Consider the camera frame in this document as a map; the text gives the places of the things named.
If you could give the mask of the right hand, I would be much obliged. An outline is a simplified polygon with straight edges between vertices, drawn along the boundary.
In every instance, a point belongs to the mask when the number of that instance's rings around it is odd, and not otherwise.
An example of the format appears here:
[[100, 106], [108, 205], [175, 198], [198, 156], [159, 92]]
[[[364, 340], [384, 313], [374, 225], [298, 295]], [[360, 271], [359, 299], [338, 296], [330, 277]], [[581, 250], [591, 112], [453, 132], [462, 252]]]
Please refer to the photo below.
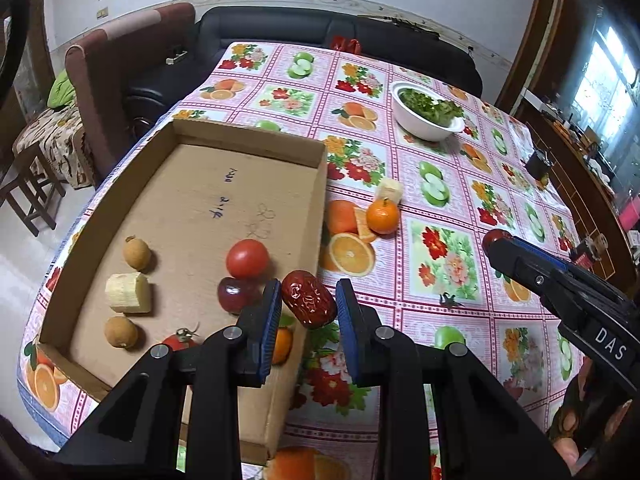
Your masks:
[[596, 450], [590, 448], [585, 452], [580, 452], [576, 442], [569, 437], [562, 437], [553, 442], [555, 451], [560, 454], [567, 464], [570, 473], [576, 476], [593, 459]]

